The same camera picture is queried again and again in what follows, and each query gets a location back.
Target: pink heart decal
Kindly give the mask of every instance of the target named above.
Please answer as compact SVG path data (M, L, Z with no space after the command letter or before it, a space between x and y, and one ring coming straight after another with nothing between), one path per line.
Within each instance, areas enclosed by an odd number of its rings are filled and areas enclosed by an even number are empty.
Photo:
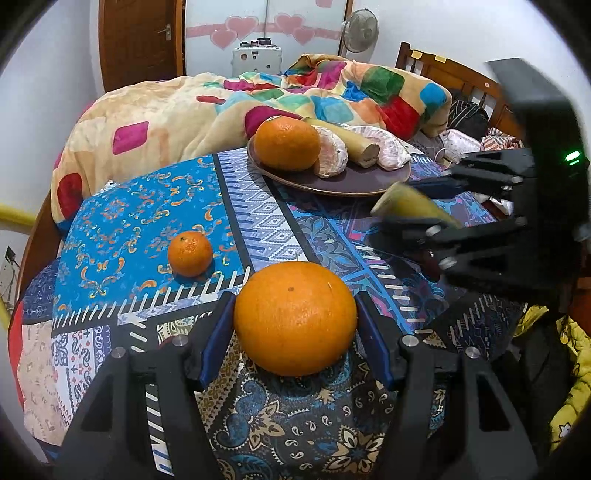
M228 17L226 19L226 28L234 30L238 38L242 40L247 35L250 35L258 27L259 21L257 17Z
M277 14L275 24L285 35L292 35L294 30L304 24L305 18L301 15Z
M230 45L238 37L234 30L216 30L209 35L210 40L216 47L220 47L222 50Z
M294 30L294 38L300 45L306 45L316 36L316 30L311 27L300 27Z

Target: large orange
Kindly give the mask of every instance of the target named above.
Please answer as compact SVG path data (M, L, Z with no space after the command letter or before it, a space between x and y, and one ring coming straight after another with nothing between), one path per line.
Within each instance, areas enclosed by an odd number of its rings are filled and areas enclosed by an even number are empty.
M309 262L258 271L236 299L234 329L246 354L277 375L300 377L336 362L353 341L357 308L347 285Z
M318 160L320 135L302 120L278 116L258 128L254 149L260 162L267 167L301 171Z

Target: power outlet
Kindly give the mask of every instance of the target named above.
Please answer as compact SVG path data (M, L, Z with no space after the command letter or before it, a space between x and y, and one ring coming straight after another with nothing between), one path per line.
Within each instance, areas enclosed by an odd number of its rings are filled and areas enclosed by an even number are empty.
M9 313L12 313L16 302L16 284L19 266L15 260L12 248L8 247L4 255L2 267L0 268L0 296L4 301Z

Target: patterned bedsheet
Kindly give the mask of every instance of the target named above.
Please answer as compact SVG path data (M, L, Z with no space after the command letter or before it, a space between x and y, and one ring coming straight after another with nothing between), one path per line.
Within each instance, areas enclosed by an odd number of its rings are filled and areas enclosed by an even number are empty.
M440 172L422 155L412 168L414 179ZM27 427L58 455L111 348L141 352L188 332L221 291L238 292L250 274L279 261L324 265L431 345L476 345L494 355L521 305L432 283L395 248L372 246L372 203L277 185L249 166L244 149L168 166L85 200L61 260L29 287L11 328ZM467 225L492 221L469 193L440 205ZM185 229L203 232L214 247L215 263L197 281L174 277L166 260L168 242ZM443 321L434 325L437 316ZM373 379L357 342L318 375L280 378L258 369L233 339L218 378L196 398L228 479L353 478L374 464L396 395ZM438 385L432 429L443 421L445 398ZM157 400L147 386L155 462L173 473Z

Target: banana peel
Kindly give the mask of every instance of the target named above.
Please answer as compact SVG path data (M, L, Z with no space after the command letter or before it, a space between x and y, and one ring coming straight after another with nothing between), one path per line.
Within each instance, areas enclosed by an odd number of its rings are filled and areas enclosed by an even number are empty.
M396 182L379 198L371 210L374 217L397 216L402 218L436 218L449 226L461 228L463 225L445 210L442 210L429 197L405 183Z

